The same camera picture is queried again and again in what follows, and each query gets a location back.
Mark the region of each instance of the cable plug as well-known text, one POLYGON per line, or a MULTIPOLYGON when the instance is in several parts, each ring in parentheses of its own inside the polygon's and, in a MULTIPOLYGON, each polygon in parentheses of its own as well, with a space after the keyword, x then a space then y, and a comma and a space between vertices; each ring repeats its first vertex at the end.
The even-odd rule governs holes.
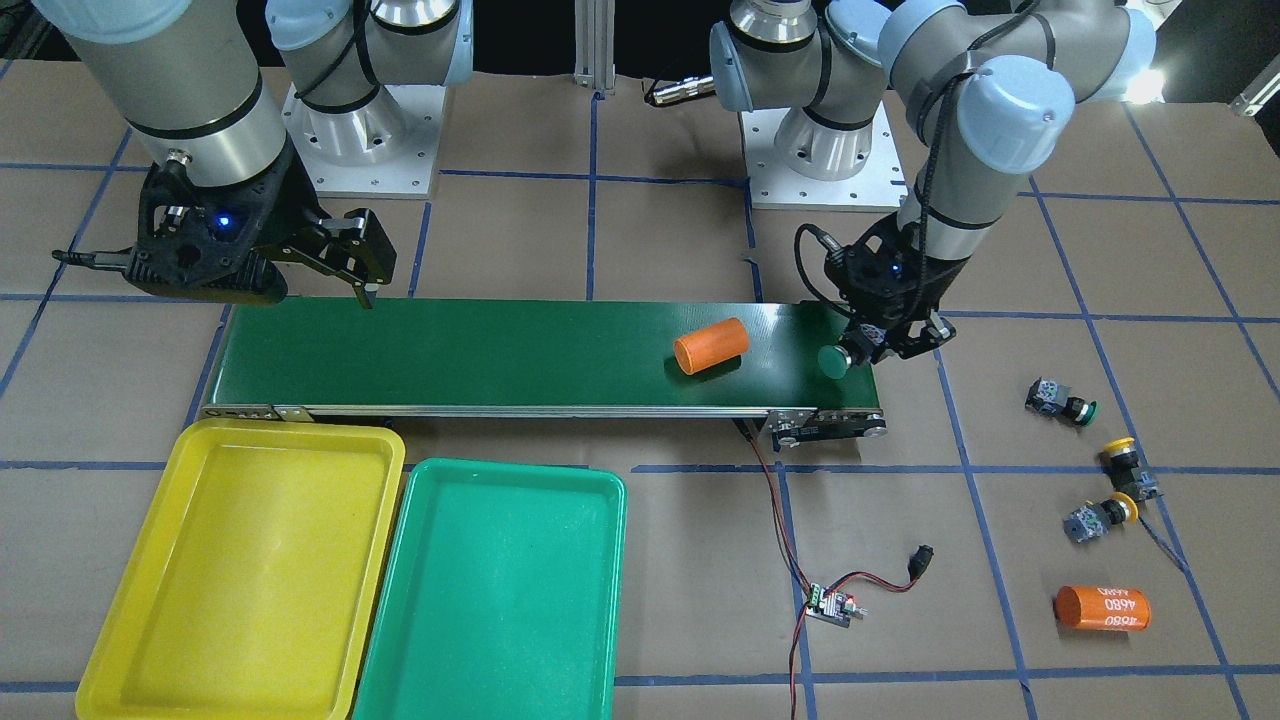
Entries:
POLYGON ((933 560, 932 547, 922 544, 915 550, 915 553, 911 555, 911 559, 906 561, 906 575, 911 579, 913 583, 915 580, 919 580, 920 575, 923 575, 924 571, 929 569, 929 562, 932 560, 933 560))

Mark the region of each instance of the metal base flange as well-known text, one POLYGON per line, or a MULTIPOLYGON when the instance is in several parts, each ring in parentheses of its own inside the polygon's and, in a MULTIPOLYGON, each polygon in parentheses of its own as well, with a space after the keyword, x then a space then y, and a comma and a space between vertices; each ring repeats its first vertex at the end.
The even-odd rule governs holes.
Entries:
POLYGON ((818 181, 792 170, 773 147, 787 109, 740 113, 742 151, 751 178, 751 208, 892 213, 906 199, 906 179, 884 105, 876 109, 872 151, 861 172, 846 181, 818 181))
POLYGON ((372 165, 353 167, 332 163, 311 147, 302 135, 302 113, 296 111, 302 108, 302 101, 293 97, 294 87, 289 86, 282 113, 284 128, 320 197, 424 200, 431 196, 448 88, 438 85, 389 85, 387 90, 404 110, 410 136, 397 155, 372 165))

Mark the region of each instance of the yellow tray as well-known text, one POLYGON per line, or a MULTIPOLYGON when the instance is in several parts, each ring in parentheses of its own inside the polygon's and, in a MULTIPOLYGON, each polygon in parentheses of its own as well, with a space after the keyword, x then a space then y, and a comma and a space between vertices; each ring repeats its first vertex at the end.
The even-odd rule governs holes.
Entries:
POLYGON ((174 446, 82 720, 342 720, 399 493, 381 428, 204 420, 174 446))

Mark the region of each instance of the light blue joint cap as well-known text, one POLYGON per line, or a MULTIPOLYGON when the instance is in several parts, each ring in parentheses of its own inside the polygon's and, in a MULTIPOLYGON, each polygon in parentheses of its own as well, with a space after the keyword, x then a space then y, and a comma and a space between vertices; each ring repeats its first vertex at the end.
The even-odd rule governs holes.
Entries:
POLYGON ((1075 92, 1065 77, 1039 60, 1001 55, 960 86, 956 122, 983 164, 1020 176, 1048 160, 1073 110, 1075 92))
POLYGON ((956 3, 956 0, 906 0, 890 14, 888 19, 884 20, 884 27, 879 32, 879 42, 877 44, 877 51, 881 59, 881 67, 884 68, 886 74, 893 72, 893 63, 897 61, 897 55, 902 51, 908 40, 915 35, 915 31, 920 28, 929 18, 938 14, 947 8, 960 8, 964 5, 956 3))
POLYGON ((191 0, 35 0, 58 29, 100 45, 146 40, 172 26, 191 0))
POLYGON ((879 36, 888 15, 888 8, 876 0, 835 0, 827 5, 827 24, 836 40, 877 68, 879 36))
POLYGON ((712 26, 710 53, 712 78, 716 81, 716 97, 721 105, 731 113, 754 110, 751 90, 746 87, 746 76, 742 74, 742 59, 723 22, 712 26))
POLYGON ((458 0, 458 35, 453 40, 453 58, 444 85, 462 85, 471 79, 475 68, 475 27, 471 0, 458 0))
POLYGON ((1156 26, 1151 24, 1151 18, 1140 10, 1125 8, 1129 13, 1129 42, 1125 42, 1120 61, 1111 70, 1111 77, 1102 83, 1097 92, 1084 101, 1114 100, 1121 97, 1129 90, 1129 83, 1142 70, 1151 67, 1151 60, 1156 58, 1156 26))
POLYGON ((306 47, 338 27, 351 12, 351 0, 266 0, 271 45, 288 53, 306 47))

